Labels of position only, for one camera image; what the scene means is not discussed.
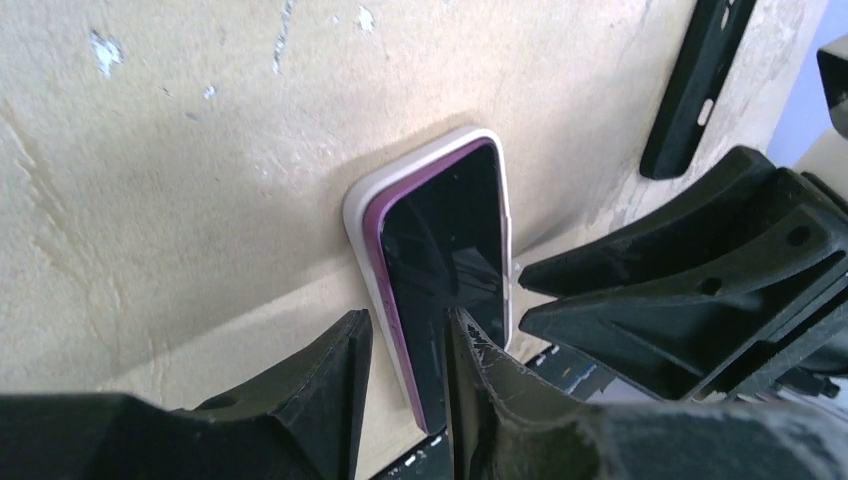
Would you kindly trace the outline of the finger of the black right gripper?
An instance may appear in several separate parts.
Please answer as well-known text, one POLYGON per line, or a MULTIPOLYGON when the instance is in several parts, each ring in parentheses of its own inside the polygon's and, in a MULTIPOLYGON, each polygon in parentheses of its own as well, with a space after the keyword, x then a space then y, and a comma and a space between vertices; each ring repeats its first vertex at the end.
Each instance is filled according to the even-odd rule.
POLYGON ((847 224, 812 206, 695 268, 533 308, 525 333, 665 400, 760 391, 847 322, 847 224))
POLYGON ((566 297, 682 273, 740 249, 803 203, 847 217, 845 199, 816 175, 777 167, 759 151, 735 146, 657 210, 527 266, 519 283, 566 297))

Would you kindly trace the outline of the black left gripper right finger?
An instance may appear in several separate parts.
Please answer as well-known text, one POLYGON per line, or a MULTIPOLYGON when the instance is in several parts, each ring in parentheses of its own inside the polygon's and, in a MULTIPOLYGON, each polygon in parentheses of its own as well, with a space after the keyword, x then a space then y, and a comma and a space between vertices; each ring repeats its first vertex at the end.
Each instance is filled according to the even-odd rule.
MULTIPOLYGON (((481 360, 474 345, 497 346, 464 309, 445 313, 445 397, 470 388, 450 382, 459 359, 481 360)), ((527 455, 512 476, 468 479, 843 479, 847 431, 828 416, 798 404, 643 402, 585 403, 576 416, 579 446, 544 442, 557 461, 540 469, 527 455)))

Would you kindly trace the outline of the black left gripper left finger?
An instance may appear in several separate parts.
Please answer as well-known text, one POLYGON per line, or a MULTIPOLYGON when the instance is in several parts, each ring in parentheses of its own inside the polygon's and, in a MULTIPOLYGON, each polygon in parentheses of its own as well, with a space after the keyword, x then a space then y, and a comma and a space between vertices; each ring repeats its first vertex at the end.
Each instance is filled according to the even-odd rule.
POLYGON ((346 313, 316 340, 192 410, 125 393, 1 399, 5 479, 351 479, 373 329, 346 313))

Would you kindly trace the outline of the black phone case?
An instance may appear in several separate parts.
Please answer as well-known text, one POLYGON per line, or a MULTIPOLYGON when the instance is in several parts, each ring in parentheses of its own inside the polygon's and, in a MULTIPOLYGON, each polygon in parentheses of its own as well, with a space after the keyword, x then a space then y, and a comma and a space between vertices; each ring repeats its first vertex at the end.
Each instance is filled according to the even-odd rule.
POLYGON ((699 0, 681 44, 639 173, 651 180, 682 176, 692 163, 714 105, 757 4, 756 0, 699 0))

